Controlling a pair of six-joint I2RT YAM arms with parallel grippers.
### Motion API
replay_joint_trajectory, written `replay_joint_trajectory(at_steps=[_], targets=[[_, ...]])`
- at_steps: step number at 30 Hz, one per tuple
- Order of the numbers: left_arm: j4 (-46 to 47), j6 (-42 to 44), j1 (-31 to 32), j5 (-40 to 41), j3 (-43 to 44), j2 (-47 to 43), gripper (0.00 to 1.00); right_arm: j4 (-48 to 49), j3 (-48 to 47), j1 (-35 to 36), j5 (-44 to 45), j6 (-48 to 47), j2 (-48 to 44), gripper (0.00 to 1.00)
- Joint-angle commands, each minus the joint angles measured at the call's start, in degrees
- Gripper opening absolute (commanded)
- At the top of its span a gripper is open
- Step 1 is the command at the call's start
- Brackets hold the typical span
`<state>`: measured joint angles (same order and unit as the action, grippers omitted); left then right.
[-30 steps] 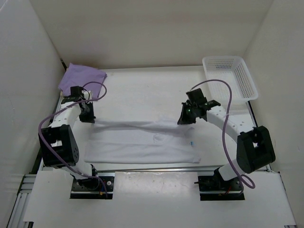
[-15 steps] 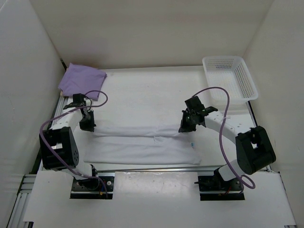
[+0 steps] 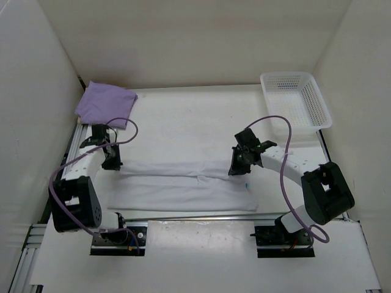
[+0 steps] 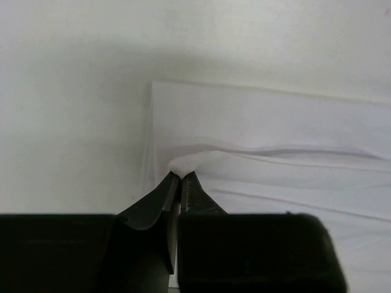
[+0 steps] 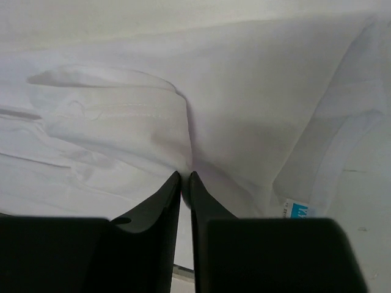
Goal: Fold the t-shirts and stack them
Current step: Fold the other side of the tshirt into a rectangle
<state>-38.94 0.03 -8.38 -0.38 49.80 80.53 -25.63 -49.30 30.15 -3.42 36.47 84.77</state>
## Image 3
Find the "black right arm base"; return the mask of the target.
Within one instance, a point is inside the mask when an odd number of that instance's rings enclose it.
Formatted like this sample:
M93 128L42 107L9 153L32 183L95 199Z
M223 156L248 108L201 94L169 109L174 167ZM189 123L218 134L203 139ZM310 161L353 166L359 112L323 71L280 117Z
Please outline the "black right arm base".
M257 258L314 258L313 238L304 229L289 233L280 223L273 225L256 224L254 237L257 245Z

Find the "purple t shirt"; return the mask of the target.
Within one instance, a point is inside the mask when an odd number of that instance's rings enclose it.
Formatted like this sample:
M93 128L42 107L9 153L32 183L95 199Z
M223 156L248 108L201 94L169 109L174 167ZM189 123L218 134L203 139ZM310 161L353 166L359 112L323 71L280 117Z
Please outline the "purple t shirt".
M82 124L108 124L112 128L126 129L126 118L138 95L115 85L89 82L75 114Z

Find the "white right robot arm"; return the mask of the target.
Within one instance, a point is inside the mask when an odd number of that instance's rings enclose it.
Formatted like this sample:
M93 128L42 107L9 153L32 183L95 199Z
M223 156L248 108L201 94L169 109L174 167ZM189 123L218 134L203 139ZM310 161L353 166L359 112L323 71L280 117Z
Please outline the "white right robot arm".
M276 220L274 236L281 244L290 243L301 229L308 231L311 226L324 226L355 205L345 177L334 162L313 164L287 153L279 146L258 146L253 150L238 145L233 147L232 163L228 171L230 176L248 174L253 165L279 174L280 188L290 209ZM288 199L285 178L302 189L304 204L297 208Z

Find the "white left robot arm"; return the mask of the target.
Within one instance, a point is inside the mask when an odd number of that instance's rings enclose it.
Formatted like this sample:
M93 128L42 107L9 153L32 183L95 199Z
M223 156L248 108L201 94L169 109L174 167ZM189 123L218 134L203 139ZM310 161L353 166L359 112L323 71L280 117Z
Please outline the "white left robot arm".
M114 244L127 240L128 229L122 215L104 210L93 186L100 168L119 171L121 166L118 145L100 148L82 144L79 156L51 175L49 201L57 232L84 230L93 236L107 233Z

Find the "white cloth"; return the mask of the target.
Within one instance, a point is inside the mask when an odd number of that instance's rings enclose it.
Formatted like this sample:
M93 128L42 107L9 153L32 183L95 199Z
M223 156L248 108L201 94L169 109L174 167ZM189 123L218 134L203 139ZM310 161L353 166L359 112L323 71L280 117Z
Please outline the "white cloth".
M158 212L256 211L245 176L230 176L230 161L126 161L114 176L111 209Z

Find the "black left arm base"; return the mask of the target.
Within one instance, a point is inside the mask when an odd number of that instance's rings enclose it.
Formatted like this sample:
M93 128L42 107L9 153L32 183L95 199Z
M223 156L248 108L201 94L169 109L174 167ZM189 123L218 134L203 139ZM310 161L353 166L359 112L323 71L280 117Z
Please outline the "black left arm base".
M129 232L123 231L111 236L93 237L92 256L144 256L147 241L146 226L128 226L136 236L137 243Z

